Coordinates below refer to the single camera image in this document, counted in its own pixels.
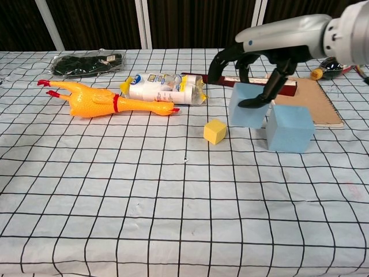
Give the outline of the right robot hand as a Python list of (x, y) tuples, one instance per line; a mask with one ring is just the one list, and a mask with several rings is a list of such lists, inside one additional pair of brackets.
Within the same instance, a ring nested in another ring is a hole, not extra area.
[(311, 14), (242, 30), (231, 45), (213, 58), (208, 71), (208, 82), (217, 83), (228, 63), (235, 61), (240, 81), (248, 83), (250, 65), (264, 55), (276, 68), (263, 92), (253, 99), (240, 101), (238, 106), (265, 106), (276, 98), (299, 63), (324, 57), (323, 35), (331, 19), (325, 14)]

